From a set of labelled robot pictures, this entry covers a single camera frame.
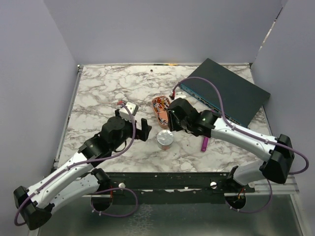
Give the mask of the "orange lollipop tray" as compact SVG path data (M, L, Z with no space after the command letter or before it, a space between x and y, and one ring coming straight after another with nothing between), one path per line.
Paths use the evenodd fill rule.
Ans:
M158 124L163 129L168 128L167 109L170 103L169 98L164 95L155 97L151 101L151 106L157 118Z

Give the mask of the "purple plastic scoop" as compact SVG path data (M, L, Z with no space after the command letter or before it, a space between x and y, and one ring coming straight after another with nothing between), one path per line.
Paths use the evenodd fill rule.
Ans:
M207 145L208 145L208 137L204 137L202 141L202 146L201 146L201 151L205 152L207 150Z

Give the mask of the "clear round jar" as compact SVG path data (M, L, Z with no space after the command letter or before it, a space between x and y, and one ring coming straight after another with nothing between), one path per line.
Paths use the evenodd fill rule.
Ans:
M172 146L172 144L165 145L165 144L158 143L158 147L159 147L161 150L168 150L168 149L171 148L171 146Z

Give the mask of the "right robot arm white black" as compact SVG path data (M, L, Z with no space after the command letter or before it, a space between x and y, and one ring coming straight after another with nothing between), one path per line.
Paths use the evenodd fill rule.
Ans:
M182 98L169 105L167 116L170 131L184 130L196 137L220 139L259 158L256 162L232 168L226 180L229 191L238 192L248 183L262 179L278 184L286 182L294 160L291 139L287 135L274 137L248 130L211 110L198 112Z

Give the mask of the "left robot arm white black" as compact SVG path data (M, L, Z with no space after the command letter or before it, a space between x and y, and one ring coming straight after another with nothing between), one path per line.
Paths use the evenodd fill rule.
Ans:
M40 182L14 190L16 216L24 220L19 223L15 218L15 225L27 225L29 230L36 230L48 222L59 208L76 198L115 191L110 177L98 165L124 154L132 142L121 151L117 149L127 139L147 141L151 129L144 118L141 119L141 129L138 129L130 109L117 109L101 131L86 140L62 166Z

